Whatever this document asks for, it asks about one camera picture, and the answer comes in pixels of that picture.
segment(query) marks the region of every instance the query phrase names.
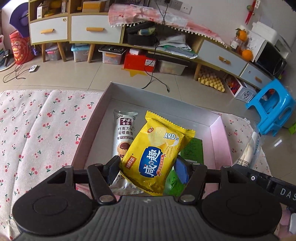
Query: stool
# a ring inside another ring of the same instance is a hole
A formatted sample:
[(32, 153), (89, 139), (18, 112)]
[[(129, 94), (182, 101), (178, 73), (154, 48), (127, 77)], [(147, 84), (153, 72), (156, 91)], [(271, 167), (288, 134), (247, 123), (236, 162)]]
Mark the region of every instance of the stool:
[[(263, 100), (262, 97), (270, 89), (274, 89), (275, 92), (268, 100)], [(246, 108), (249, 109), (251, 106), (254, 106), (257, 109), (261, 117), (261, 121), (257, 127), (262, 135), (266, 135), (269, 131), (272, 131), (273, 136), (275, 136), (291, 116), (295, 105), (296, 102), (292, 96), (285, 87), (275, 79), (255, 95), (249, 103), (246, 103)]]

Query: clear plastic container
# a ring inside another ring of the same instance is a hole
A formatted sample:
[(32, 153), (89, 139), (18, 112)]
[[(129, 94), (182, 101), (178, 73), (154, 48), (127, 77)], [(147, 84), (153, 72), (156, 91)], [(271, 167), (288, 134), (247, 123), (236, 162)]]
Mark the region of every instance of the clear plastic container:
[(103, 52), (103, 63), (120, 64), (122, 55)]
[(185, 67), (185, 65), (182, 64), (175, 64), (172, 62), (159, 60), (159, 72), (160, 73), (166, 73), (166, 74), (175, 74), (175, 75), (182, 75)]
[(89, 55), (89, 45), (72, 45), (71, 51), (74, 53), (74, 61), (87, 61)]
[(45, 51), (48, 54), (49, 60), (60, 60), (62, 58), (57, 45), (53, 45)]

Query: wooden drawer handle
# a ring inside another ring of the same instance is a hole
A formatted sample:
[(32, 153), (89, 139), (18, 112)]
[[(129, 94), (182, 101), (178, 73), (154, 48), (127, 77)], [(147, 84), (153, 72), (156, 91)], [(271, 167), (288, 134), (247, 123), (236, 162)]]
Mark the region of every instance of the wooden drawer handle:
[(40, 33), (41, 34), (50, 34), (54, 31), (54, 28), (51, 29), (45, 29), (45, 30), (41, 30)]
[(226, 63), (226, 64), (231, 64), (231, 62), (227, 59), (224, 59), (223, 57), (219, 56), (219, 60), (223, 63)]
[(102, 32), (104, 30), (104, 28), (91, 28), (91, 27), (87, 27), (86, 30), (89, 31), (89, 32)]
[(262, 83), (262, 80), (259, 79), (257, 76), (255, 76), (255, 80), (257, 80), (259, 83)]

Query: black microwave door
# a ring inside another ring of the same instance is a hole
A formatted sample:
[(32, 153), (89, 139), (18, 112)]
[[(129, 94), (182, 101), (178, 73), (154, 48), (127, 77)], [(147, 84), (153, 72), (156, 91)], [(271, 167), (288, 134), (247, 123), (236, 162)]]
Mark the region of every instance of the black microwave door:
[(276, 75), (281, 73), (281, 69), (285, 60), (277, 51), (277, 49), (269, 42), (266, 43), (262, 53), (260, 54), (257, 64), (267, 70), (270, 74)]

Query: silver snack package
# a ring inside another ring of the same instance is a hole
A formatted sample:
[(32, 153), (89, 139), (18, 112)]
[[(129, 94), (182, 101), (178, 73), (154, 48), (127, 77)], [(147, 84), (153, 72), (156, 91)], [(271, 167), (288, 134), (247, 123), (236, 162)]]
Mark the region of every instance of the silver snack package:
[[(114, 110), (114, 143), (113, 143), (113, 156), (120, 156), (123, 158), (129, 149), (132, 141), (136, 137), (134, 133), (134, 121), (137, 112), (123, 112)], [(115, 195), (130, 195), (143, 193), (141, 189), (136, 187), (132, 182), (126, 180), (119, 172), (110, 189)]]

